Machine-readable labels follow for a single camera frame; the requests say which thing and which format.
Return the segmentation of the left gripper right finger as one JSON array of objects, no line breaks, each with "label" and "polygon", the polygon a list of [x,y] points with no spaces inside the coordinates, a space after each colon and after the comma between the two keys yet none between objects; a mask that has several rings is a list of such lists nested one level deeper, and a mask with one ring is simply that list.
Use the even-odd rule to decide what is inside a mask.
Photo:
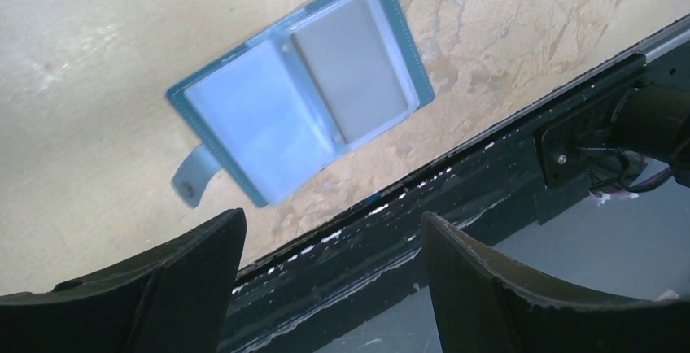
[{"label": "left gripper right finger", "polygon": [[589,289],[525,265],[427,212],[422,253],[445,352],[686,352],[689,302]]}]

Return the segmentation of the blue card holder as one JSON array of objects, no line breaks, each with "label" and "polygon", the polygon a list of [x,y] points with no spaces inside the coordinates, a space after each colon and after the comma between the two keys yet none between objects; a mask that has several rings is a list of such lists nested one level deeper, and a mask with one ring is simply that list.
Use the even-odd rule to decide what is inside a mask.
[{"label": "blue card holder", "polygon": [[341,1],[305,4],[167,91],[169,103],[201,141],[171,180],[185,204],[197,207],[210,180],[226,171],[257,207],[277,206],[321,170],[434,100],[400,1],[371,0],[390,28],[418,104],[366,143],[343,142],[291,38],[297,24]]}]

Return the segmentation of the grey credit card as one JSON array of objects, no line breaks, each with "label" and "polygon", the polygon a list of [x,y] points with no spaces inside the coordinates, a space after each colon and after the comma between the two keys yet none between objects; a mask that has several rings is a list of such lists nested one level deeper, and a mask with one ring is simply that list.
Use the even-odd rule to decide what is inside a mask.
[{"label": "grey credit card", "polygon": [[343,0],[297,24],[291,36],[350,147],[376,137],[418,104],[379,11],[371,0]]}]

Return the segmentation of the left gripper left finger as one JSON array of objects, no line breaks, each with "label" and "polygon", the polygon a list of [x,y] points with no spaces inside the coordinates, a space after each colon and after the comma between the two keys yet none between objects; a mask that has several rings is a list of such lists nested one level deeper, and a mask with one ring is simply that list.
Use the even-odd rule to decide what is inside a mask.
[{"label": "left gripper left finger", "polygon": [[214,352],[242,257],[242,209],[45,293],[1,298],[4,352]]}]

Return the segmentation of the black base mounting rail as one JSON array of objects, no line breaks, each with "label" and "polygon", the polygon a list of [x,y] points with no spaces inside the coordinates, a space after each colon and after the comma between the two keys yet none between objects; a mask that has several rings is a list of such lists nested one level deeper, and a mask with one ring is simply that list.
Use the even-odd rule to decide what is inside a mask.
[{"label": "black base mounting rail", "polygon": [[435,340],[421,220],[495,245],[633,183],[605,143],[611,108],[654,81],[686,84],[683,17],[257,264],[233,290],[221,352],[412,351]]}]

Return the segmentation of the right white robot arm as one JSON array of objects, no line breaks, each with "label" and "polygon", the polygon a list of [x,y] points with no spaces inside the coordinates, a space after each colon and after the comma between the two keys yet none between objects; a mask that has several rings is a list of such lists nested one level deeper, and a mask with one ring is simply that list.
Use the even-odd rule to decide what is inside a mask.
[{"label": "right white robot arm", "polygon": [[613,144],[667,163],[689,187],[689,91],[650,85],[633,89],[611,117]]}]

